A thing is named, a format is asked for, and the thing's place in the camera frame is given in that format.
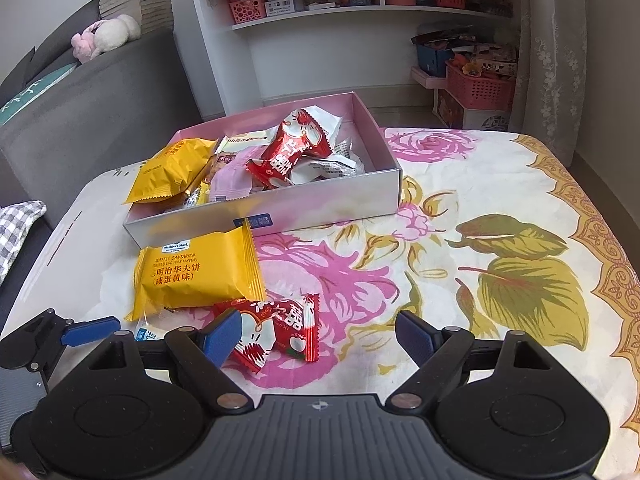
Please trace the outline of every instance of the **white curtain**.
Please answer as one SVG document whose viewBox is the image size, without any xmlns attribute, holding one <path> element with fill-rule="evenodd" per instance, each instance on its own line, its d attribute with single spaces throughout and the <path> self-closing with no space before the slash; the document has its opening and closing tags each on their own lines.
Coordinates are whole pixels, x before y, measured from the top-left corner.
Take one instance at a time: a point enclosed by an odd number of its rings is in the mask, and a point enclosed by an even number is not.
<svg viewBox="0 0 640 480">
<path fill-rule="evenodd" d="M 521 0 L 520 60 L 510 132 L 571 164 L 587 72 L 586 0 Z"/>
</svg>

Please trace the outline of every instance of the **gingham fabric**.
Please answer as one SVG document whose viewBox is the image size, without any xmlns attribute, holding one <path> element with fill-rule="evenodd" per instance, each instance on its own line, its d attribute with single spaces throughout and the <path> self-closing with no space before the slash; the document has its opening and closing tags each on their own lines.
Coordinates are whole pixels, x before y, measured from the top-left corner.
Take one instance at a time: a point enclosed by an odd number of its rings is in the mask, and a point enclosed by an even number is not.
<svg viewBox="0 0 640 480">
<path fill-rule="evenodd" d="M 44 202 L 34 200 L 0 209 L 0 285 L 33 223 L 47 211 Z"/>
</svg>

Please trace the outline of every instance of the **gray sofa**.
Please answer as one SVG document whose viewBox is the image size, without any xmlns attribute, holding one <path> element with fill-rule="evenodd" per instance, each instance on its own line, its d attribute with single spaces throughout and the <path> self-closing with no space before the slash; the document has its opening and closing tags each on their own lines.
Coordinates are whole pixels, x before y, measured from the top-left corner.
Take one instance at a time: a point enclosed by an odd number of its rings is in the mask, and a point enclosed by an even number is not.
<svg viewBox="0 0 640 480">
<path fill-rule="evenodd" d="M 76 13 L 60 27 L 70 30 L 59 28 L 25 56 L 0 89 L 10 93 L 6 89 L 17 81 L 25 88 L 33 78 L 64 66 L 69 32 L 95 21 L 97 0 L 78 12 L 82 16 Z M 46 52 L 39 55 L 41 48 Z M 165 29 L 79 66 L 0 126 L 0 205 L 25 200 L 47 205 L 45 217 L 36 222 L 38 235 L 30 235 L 20 252 L 29 257 L 12 267 L 0 286 L 0 327 L 17 294 L 9 294 L 8 281 L 19 290 L 29 260 L 33 263 L 39 253 L 29 245 L 42 247 L 85 184 L 105 171 L 148 158 L 177 130 L 199 122 L 173 33 Z"/>
</svg>

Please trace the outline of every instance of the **stuffed animal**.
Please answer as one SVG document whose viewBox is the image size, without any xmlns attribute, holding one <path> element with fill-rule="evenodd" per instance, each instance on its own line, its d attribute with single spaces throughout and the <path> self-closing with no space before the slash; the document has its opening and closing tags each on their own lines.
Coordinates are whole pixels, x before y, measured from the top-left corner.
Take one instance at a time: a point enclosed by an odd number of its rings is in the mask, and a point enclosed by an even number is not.
<svg viewBox="0 0 640 480">
<path fill-rule="evenodd" d="M 74 57 L 84 64 L 103 52 L 123 46 L 127 41 L 138 40 L 141 34 L 138 22 L 131 16 L 121 14 L 114 20 L 92 23 L 82 34 L 71 38 L 71 46 L 74 48 Z"/>
</svg>

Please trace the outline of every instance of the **teal cushion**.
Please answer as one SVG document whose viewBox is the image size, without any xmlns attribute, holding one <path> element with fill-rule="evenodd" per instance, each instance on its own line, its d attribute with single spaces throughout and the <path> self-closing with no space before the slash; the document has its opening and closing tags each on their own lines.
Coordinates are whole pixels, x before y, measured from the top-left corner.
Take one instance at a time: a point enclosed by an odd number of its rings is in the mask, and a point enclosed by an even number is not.
<svg viewBox="0 0 640 480">
<path fill-rule="evenodd" d="M 76 68 L 76 65 L 77 63 L 72 63 L 54 70 L 50 74 L 44 76 L 42 79 L 38 79 L 37 81 L 31 83 L 16 97 L 11 99 L 7 104 L 0 108 L 0 126 L 5 124 L 9 119 L 11 119 L 15 114 L 17 114 L 34 99 L 44 94 L 44 92 L 55 85 L 58 81 L 63 80 L 66 76 L 71 74 Z"/>
</svg>

